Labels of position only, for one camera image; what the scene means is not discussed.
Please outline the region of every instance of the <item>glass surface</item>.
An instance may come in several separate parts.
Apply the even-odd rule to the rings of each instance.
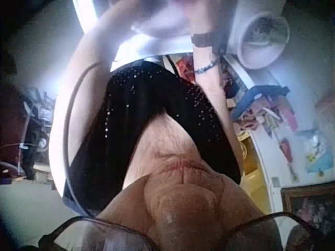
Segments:
[[[225,250],[307,251],[313,245],[307,229],[292,218],[279,216],[237,230],[229,238]]]
[[[67,251],[150,251],[146,239],[116,225],[77,221],[67,227],[54,243]]]

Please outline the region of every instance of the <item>black watch strap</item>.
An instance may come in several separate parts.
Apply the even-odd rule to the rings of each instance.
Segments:
[[[213,46],[215,43],[215,34],[214,31],[203,34],[194,34],[191,37],[192,44],[198,48]]]

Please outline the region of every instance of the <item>framed picture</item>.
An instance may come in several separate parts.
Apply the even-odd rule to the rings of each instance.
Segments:
[[[335,182],[283,188],[285,212],[293,213],[324,234],[335,229]]]

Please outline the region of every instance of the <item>wire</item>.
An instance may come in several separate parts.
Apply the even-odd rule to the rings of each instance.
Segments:
[[[70,100],[69,100],[69,105],[68,108],[66,110],[66,114],[65,114],[65,122],[64,122],[64,134],[63,134],[63,161],[64,161],[64,166],[65,166],[65,176],[66,176],[66,183],[68,185],[70,194],[74,200],[74,202],[76,203],[76,205],[78,206],[78,208],[82,211],[82,213],[86,216],[90,216],[90,217],[94,217],[90,212],[88,212],[87,210],[85,210],[78,202],[77,197],[74,194],[74,191],[72,189],[71,186],[71,181],[69,179],[69,169],[70,169],[70,162],[69,162],[69,127],[70,127],[70,119],[71,119],[71,114],[72,114],[72,108],[73,108],[73,104],[75,101],[75,98],[77,96],[78,90],[81,86],[81,84],[83,83],[83,80],[85,78],[85,76],[95,67],[102,65],[104,63],[108,63],[108,64],[112,64],[112,62],[106,62],[106,61],[101,61],[101,62],[97,62],[94,63],[92,65],[90,65],[88,68],[86,68],[86,70],[81,74],[81,76],[79,77],[77,83],[74,86],[73,92],[70,96]]]
[[[15,146],[15,145],[30,145],[30,146],[38,146],[36,144],[30,144],[30,143],[14,143],[14,144],[6,144],[4,146],[1,147],[1,149],[4,149],[6,147],[9,147],[9,146]]]
[[[15,169],[15,171],[17,171],[17,167],[12,165],[11,163],[0,161],[0,165],[5,166],[5,167],[9,167],[9,168],[13,168],[13,169]]]
[[[174,63],[173,63],[171,57],[170,57],[169,55],[166,55],[166,58],[167,58],[167,60],[169,61],[170,65],[171,65],[171,67],[172,67],[172,69],[173,69],[173,71],[174,71],[174,74],[177,75],[178,77],[180,77],[180,76],[179,76],[179,72],[178,72],[176,66],[174,65]]]

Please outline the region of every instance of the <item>red object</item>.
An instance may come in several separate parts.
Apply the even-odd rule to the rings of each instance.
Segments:
[[[295,119],[293,113],[288,110],[288,109],[285,109],[284,111],[282,111],[282,114],[284,116],[284,118],[287,120],[288,124],[289,124],[289,127],[291,128],[292,131],[297,131],[298,129],[298,122],[297,120]]]
[[[191,83],[195,83],[193,56],[180,59],[177,62],[177,67],[179,69],[180,77]]]
[[[285,155],[288,162],[292,163],[293,158],[291,154],[291,147],[289,146],[289,142],[287,139],[283,139],[280,143],[280,149],[282,150],[283,154]]]

